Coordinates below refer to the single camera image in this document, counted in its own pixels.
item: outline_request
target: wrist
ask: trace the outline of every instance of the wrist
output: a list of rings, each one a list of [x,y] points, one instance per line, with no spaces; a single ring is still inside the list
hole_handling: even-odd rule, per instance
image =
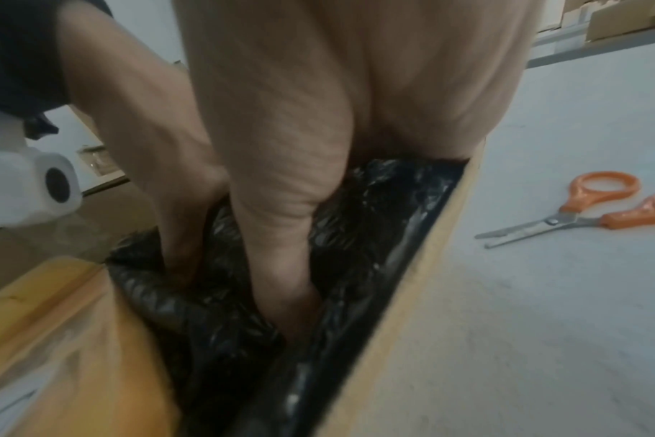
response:
[[[57,41],[71,101],[92,117],[170,67],[111,17],[82,1],[60,9]]]

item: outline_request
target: black plastic wrapping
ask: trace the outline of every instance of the black plastic wrapping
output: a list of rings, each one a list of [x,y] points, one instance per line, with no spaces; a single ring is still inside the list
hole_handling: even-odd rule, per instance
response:
[[[372,161],[317,211],[310,236],[320,321],[285,348],[257,313],[228,200],[209,212],[194,284],[163,274],[156,230],[128,238],[109,271],[151,325],[184,413],[185,437],[312,432],[368,341],[465,163]]]

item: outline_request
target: scissor blade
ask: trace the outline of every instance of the scissor blade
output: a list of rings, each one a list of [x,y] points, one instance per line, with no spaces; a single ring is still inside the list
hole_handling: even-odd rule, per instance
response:
[[[518,230],[522,230],[526,227],[534,226],[538,223],[543,223],[543,220],[536,220],[533,222],[527,222],[523,223],[521,225],[517,226],[510,226],[510,227],[504,227],[503,229],[497,229],[497,230],[492,230],[490,232],[484,232],[482,234],[475,235],[474,238],[477,240],[483,240],[485,238],[497,238],[497,237],[505,237],[507,234],[516,232]]]
[[[484,247],[486,249],[495,248],[499,245],[512,243],[514,241],[524,240],[525,238],[533,237],[534,235],[544,234],[547,232],[551,232],[552,230],[562,229],[564,227],[568,227],[572,225],[573,223],[574,221],[569,221],[569,222],[558,222],[556,224],[551,225],[545,220],[542,220],[536,223],[535,225],[524,227],[523,229],[504,235],[495,241],[486,243]]]

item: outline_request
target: person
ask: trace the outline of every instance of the person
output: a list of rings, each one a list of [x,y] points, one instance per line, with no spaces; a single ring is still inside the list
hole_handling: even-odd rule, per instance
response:
[[[540,0],[173,0],[191,83],[101,0],[0,4],[29,2],[52,4],[55,17],[44,19],[42,50],[26,44],[26,55],[55,60],[60,78],[38,88],[64,86],[94,118],[153,204],[168,269],[191,277],[206,212],[228,191],[258,309],[289,339],[320,306],[307,242],[317,205],[350,163],[469,158],[507,110],[543,8]]]

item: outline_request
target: orange scissor handle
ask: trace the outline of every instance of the orange scissor handle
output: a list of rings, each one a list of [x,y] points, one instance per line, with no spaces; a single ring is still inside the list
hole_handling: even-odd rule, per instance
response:
[[[647,197],[631,210],[603,215],[599,224],[608,229],[655,225],[655,194]]]
[[[595,179],[615,179],[624,187],[614,191],[601,191],[587,188],[585,183]],[[639,179],[631,174],[619,171],[594,171],[582,174],[570,183],[570,198],[560,207],[560,212],[582,212],[588,207],[609,200],[625,199],[641,188]]]

